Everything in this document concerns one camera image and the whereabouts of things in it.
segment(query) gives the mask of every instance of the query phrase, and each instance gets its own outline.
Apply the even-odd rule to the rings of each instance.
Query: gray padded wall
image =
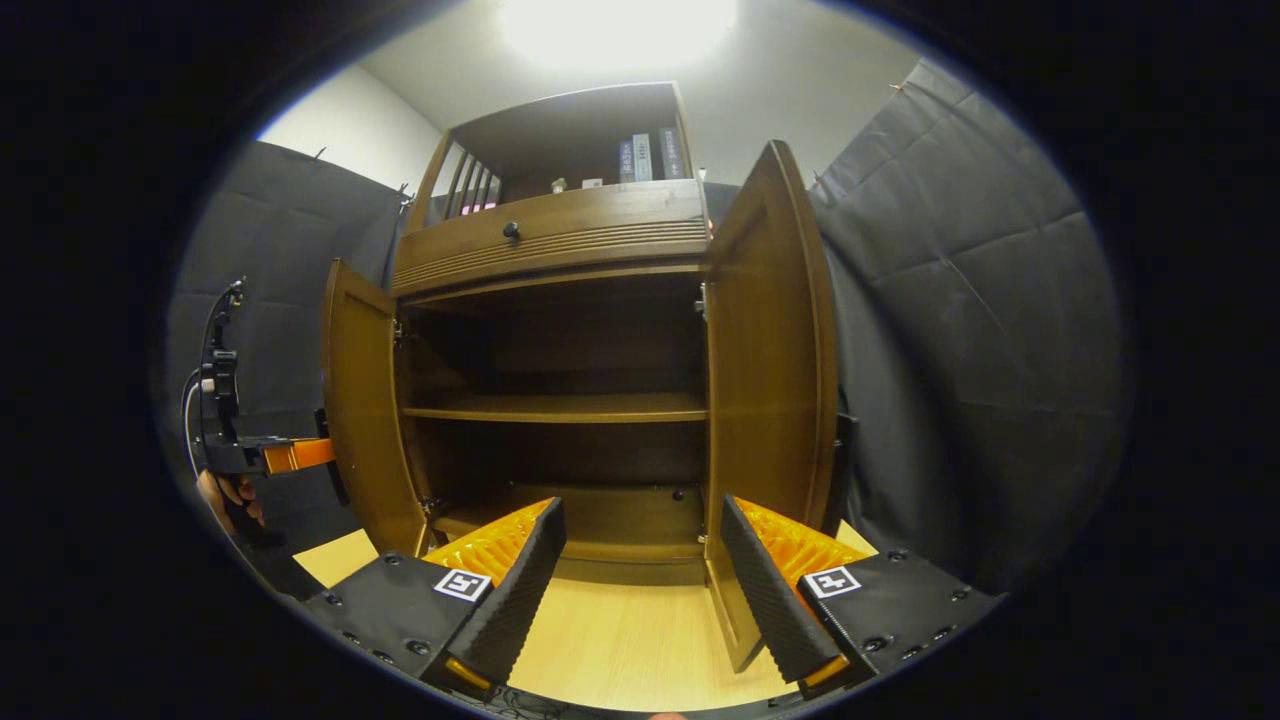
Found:
[[[1119,297],[1079,200],[991,101],[922,61],[812,191],[852,524],[983,589],[1065,548],[1119,460]]]
[[[247,275],[246,300],[225,336],[239,351],[237,428],[315,437],[312,411],[324,405],[320,311],[329,263],[342,258],[385,287],[399,202],[394,190],[324,160],[265,142],[244,149],[192,234],[169,306],[172,442],[182,443],[178,393],[200,360],[210,305],[241,275]],[[257,489],[269,528],[288,536],[291,551],[358,528],[338,505],[324,468],[270,477]]]

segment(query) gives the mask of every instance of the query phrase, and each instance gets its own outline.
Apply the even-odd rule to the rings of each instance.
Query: book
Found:
[[[636,163],[636,182],[652,181],[653,155],[649,152],[649,133],[641,132],[631,136],[631,146]]]
[[[658,131],[658,143],[662,146],[663,179],[687,177],[685,176],[685,156],[680,151],[680,137],[676,136],[676,128]]]
[[[631,141],[623,140],[618,143],[618,182],[636,181],[636,163]]]

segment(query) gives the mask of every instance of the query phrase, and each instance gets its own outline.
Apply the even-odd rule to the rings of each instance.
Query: cabinet hinge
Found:
[[[701,300],[694,301],[694,313],[703,316],[703,322],[707,322],[707,283],[698,283],[698,292],[701,295]]]

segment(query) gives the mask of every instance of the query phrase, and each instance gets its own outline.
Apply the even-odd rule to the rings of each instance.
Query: wooden floor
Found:
[[[865,547],[841,524],[837,538]],[[364,530],[297,555],[325,587],[378,556]],[[786,694],[769,651],[735,674],[703,587],[609,585],[553,578],[508,682],[616,710],[703,710]]]

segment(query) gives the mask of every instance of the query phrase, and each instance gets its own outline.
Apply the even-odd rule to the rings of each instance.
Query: cabinet door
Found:
[[[724,493],[818,527],[836,437],[831,281],[791,149],[755,163],[703,270],[707,282],[709,455],[707,565],[733,669],[760,632],[719,537]]]
[[[379,552],[417,556],[426,518],[410,480],[396,405],[396,302],[340,260],[324,306],[324,402],[351,507]]]

